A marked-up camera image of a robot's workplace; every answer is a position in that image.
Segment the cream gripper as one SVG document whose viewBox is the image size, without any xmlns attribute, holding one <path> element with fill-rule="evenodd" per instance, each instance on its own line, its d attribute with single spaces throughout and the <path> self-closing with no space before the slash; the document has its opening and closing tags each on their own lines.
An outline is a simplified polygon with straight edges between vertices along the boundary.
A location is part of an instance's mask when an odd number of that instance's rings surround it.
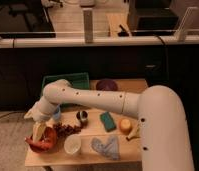
<svg viewBox="0 0 199 171">
<path fill-rule="evenodd" d="M 51 113 L 38 106 L 33 106 L 24 115 L 24 118 L 32 118 L 36 122 L 33 126 L 33 141 L 38 142 L 46 129 L 46 124 L 41 122 L 48 121 L 51 118 Z"/>
</svg>

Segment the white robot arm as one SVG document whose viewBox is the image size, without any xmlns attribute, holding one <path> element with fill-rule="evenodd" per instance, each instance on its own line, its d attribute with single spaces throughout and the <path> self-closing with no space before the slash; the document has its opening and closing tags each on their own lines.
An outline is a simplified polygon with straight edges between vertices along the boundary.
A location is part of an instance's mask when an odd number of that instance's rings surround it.
<svg viewBox="0 0 199 171">
<path fill-rule="evenodd" d="M 73 88 L 66 80 L 47 84 L 26 113 L 34 121 L 32 145 L 39 145 L 45 122 L 62 103 L 73 103 L 137 118 L 140 123 L 143 171 L 195 171 L 186 114 L 170 88 L 151 86 L 140 94 Z"/>
</svg>

